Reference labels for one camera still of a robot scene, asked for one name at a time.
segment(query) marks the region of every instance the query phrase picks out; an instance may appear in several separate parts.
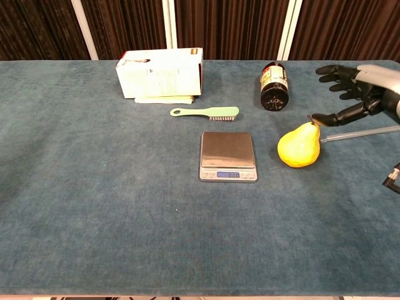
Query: blue lcd screen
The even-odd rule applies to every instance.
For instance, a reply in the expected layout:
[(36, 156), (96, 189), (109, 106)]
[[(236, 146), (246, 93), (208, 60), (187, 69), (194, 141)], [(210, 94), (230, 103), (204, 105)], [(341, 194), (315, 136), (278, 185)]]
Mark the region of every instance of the blue lcd screen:
[(218, 178), (239, 178), (240, 174), (239, 174), (239, 172), (222, 172), (222, 171), (219, 171), (219, 172), (217, 172), (217, 177)]

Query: brush bristles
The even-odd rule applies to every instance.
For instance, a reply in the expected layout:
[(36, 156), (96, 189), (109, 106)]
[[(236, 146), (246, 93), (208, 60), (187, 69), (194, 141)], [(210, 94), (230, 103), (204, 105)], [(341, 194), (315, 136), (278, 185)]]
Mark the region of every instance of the brush bristles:
[(236, 116), (226, 116), (226, 117), (210, 117), (212, 121), (233, 121)]

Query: digital kitchen scale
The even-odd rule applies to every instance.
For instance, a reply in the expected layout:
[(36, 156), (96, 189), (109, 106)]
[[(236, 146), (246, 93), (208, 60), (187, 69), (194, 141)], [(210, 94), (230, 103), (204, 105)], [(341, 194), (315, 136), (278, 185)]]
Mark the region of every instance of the digital kitchen scale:
[(253, 183), (257, 180), (253, 142), (247, 132), (204, 132), (200, 180)]

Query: blue felt surface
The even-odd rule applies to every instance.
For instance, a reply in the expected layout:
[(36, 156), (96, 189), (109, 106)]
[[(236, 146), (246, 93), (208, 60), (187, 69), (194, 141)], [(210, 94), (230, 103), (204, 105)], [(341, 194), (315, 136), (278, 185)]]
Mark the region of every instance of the blue felt surface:
[[(355, 101), (318, 82), (330, 62), (289, 61), (289, 104), (265, 111), (267, 63), (204, 62), (188, 107), (241, 110), (212, 122), (124, 99), (116, 61), (0, 62), (0, 293), (400, 294), (400, 196), (381, 185), (400, 134), (287, 167), (283, 134)], [(322, 136), (392, 125), (379, 114)], [(203, 131), (250, 132), (259, 180), (201, 182)]]

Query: white cardboard box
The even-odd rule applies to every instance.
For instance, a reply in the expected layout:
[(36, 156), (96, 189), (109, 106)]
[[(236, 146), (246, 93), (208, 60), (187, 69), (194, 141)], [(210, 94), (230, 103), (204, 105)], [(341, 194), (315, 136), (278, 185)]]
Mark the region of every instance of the white cardboard box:
[(116, 71), (125, 98), (201, 95), (203, 49), (126, 51)]

